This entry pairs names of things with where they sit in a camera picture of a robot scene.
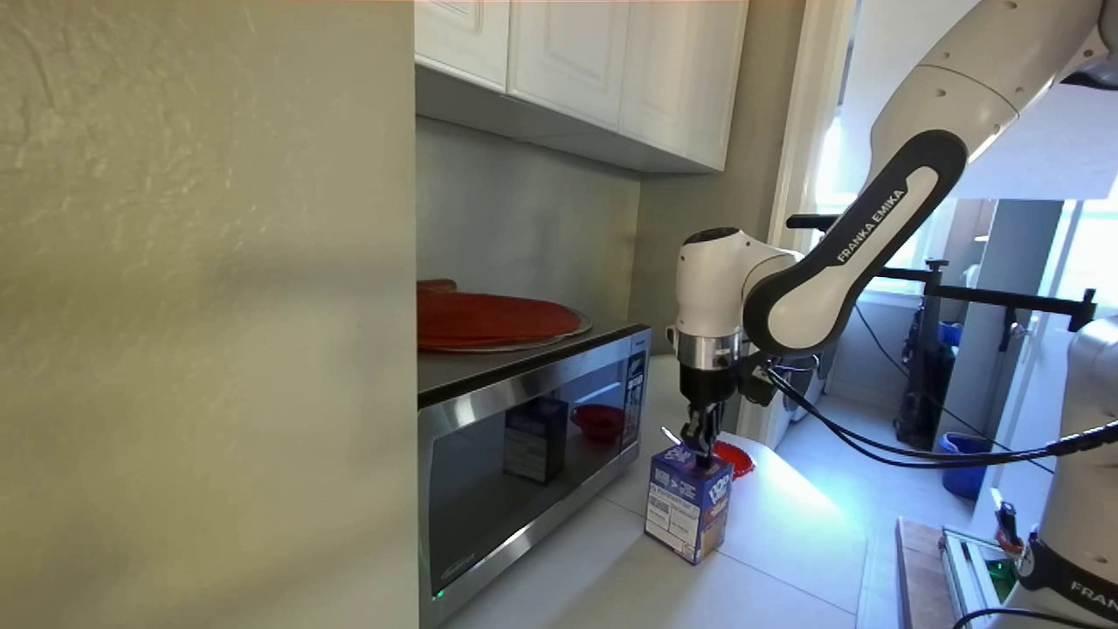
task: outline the tile floor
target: tile floor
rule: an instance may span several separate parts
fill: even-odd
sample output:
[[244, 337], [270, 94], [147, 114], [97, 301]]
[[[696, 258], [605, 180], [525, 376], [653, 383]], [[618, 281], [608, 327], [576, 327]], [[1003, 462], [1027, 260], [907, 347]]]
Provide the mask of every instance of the tile floor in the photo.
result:
[[[825, 395], [823, 413], [875, 441], [900, 442], [890, 420], [882, 409]], [[888, 469], [872, 462], [848, 450], [815, 420], [795, 422], [781, 442], [781, 454], [872, 533], [860, 629], [903, 624], [894, 519], [967, 527], [973, 503], [946, 493], [939, 484], [939, 470]]]

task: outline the countertop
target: countertop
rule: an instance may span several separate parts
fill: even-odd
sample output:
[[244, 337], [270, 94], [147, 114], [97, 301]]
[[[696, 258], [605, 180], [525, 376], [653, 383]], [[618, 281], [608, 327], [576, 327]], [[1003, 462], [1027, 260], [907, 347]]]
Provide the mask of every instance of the countertop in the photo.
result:
[[690, 567], [642, 533], [649, 454], [667, 446], [662, 425], [679, 428], [681, 416], [675, 358], [662, 357], [635, 463], [450, 624], [858, 624], [866, 533], [767, 442], [724, 436], [754, 470], [735, 483], [718, 555]]

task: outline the textured wall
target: textured wall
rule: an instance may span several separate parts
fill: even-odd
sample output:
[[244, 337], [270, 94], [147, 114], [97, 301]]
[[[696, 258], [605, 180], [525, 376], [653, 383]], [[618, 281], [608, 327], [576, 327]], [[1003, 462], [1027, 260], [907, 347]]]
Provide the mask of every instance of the textured wall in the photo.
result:
[[804, 0], [753, 0], [728, 172], [659, 179], [641, 190], [634, 317], [659, 324], [659, 343], [675, 317], [679, 244], [720, 224], [770, 231], [799, 20]]
[[420, 274], [628, 317], [641, 180], [457, 125], [420, 125]]
[[0, 624], [413, 624], [413, 18], [0, 2]]

